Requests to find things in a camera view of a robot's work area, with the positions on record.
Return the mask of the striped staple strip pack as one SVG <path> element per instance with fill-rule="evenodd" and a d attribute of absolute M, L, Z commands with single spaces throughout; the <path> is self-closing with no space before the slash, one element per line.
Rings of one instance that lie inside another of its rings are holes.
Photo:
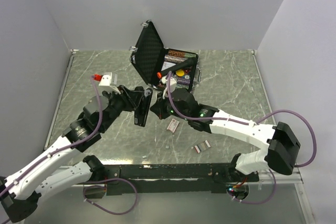
<path fill-rule="evenodd" d="M 210 145 L 210 143 L 208 142 L 208 140 L 205 140 L 205 141 L 203 141 L 203 142 L 201 142 L 201 143 L 198 143 L 198 144 L 194 145 L 193 148 L 194 148 L 195 151 L 199 154 L 199 153 L 201 153 L 201 152 L 203 152 L 203 151 L 206 151 L 206 150 L 210 149 L 210 148 L 211 148 L 211 145 Z"/>

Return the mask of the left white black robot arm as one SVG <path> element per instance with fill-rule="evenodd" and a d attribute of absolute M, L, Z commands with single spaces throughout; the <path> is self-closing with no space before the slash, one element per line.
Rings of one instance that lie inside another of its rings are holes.
<path fill-rule="evenodd" d="M 26 219 L 42 200 L 75 184 L 102 184 L 107 179 L 103 164 L 94 155 L 60 173 L 55 171 L 101 139 L 123 111 L 135 111 L 145 90 L 118 86 L 103 91 L 83 107 L 78 118 L 42 154 L 18 172 L 1 177 L 1 204 L 11 222 Z"/>

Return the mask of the black stapler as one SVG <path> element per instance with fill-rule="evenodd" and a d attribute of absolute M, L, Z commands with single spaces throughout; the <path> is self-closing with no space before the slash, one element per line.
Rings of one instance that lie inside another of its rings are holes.
<path fill-rule="evenodd" d="M 143 87 L 136 87 L 135 91 L 140 91 L 142 93 L 142 98 L 140 99 L 139 106 L 134 112 L 134 124 L 145 127 L 153 90 L 151 88 L 144 89 Z"/>

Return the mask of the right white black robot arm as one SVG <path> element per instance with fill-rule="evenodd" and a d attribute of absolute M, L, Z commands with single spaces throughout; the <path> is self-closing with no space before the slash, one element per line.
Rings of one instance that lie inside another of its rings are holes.
<path fill-rule="evenodd" d="M 235 181 L 263 169 L 272 169 L 282 175 L 293 172 L 300 143 L 286 123 L 258 124 L 238 118 L 198 103 L 186 89 L 176 89 L 170 98 L 158 93 L 150 110 L 160 120 L 176 116 L 186 120 L 197 131 L 229 136 L 257 147 L 257 151 L 234 156 L 229 175 Z"/>

